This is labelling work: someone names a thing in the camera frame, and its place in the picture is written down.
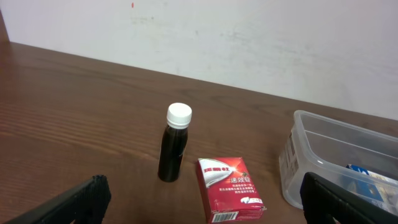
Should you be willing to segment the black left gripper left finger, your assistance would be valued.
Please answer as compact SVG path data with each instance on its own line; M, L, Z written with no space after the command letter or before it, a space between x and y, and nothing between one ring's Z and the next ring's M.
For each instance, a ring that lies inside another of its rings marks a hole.
M6 224L101 224L111 201L105 175L94 175Z

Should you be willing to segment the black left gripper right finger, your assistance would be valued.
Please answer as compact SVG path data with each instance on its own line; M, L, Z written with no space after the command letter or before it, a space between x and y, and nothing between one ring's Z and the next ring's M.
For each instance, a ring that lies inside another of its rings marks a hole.
M303 213L308 224L397 224L391 214L313 172L300 187Z

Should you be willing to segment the blue Kool Fever box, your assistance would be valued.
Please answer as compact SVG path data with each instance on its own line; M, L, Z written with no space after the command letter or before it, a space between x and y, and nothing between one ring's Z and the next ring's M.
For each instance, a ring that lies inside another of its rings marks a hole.
M387 211L397 215L397 181L389 177L377 174L375 172L369 171L360 166L348 164L346 168L359 172L368 177L374 177L379 180L383 180L390 184L395 185L395 187L390 187L384 183L375 182L374 180L369 180L368 182L352 179L349 177L343 177L343 187L354 193L355 195L361 197L367 202Z

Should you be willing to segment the red orange small box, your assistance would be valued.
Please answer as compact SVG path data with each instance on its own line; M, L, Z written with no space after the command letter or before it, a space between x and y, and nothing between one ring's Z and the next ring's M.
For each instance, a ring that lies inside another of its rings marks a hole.
M241 157L199 158L197 177L207 223L258 220L266 210Z

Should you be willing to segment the small white-capped dark bottle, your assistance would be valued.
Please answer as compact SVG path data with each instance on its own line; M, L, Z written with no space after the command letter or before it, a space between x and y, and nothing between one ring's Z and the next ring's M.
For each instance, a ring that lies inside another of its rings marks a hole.
M168 107L158 166L158 177L164 182L179 178L191 118L192 109L184 103L172 103Z

